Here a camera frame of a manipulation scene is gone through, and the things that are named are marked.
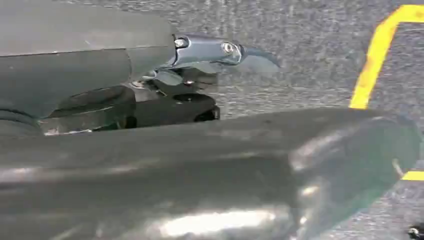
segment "yellow parking line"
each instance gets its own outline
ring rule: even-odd
[[[424,23],[424,5],[402,5],[375,29],[350,108],[366,109],[399,23]]]
[[[424,181],[424,171],[409,171],[403,176],[402,180]]]

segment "gray metal tube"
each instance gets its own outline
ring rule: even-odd
[[[309,239],[390,189],[420,143],[354,109],[3,138],[0,239]]]

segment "chrome metal part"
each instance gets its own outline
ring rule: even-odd
[[[172,70],[161,69],[155,78],[158,81],[170,86],[176,86],[184,82],[183,78]]]
[[[195,83],[195,81],[193,81],[193,80],[184,81],[185,85],[193,85],[194,83]]]
[[[408,230],[408,235],[410,239],[414,240],[424,240],[424,224],[420,223],[415,226],[411,226]]]
[[[275,73],[279,63],[271,54],[223,38],[180,34],[175,36],[176,56],[164,69],[194,68],[208,74],[221,72],[222,68],[239,71]]]
[[[129,86],[131,88],[135,88],[135,89],[144,89],[145,88],[145,81],[144,80],[137,80],[137,81],[132,81],[129,83]]]
[[[158,76],[158,72],[153,70],[153,71],[149,71],[148,73],[146,73],[146,75],[142,76],[141,79],[142,80],[153,80]]]
[[[157,100],[160,96],[155,90],[151,89],[150,81],[140,81],[141,87],[135,87],[132,82],[123,83],[122,85],[131,89],[134,92],[135,102],[143,102],[149,100]]]

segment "metal lever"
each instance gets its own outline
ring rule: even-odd
[[[175,58],[164,68],[196,68],[208,74],[218,73],[222,67],[257,73],[275,73],[280,68],[271,54],[223,38],[181,34],[175,36],[175,47]]]

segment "gray pavement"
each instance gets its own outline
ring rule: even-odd
[[[153,12],[182,32],[234,38],[273,52],[274,77],[222,75],[210,94],[223,118],[293,108],[347,107],[375,27],[401,4],[424,0],[76,0],[123,11]],[[370,107],[398,112],[424,129],[424,23],[404,23]],[[417,166],[424,169],[424,161]],[[409,224],[424,222],[424,182],[394,190],[320,239],[408,239]]]

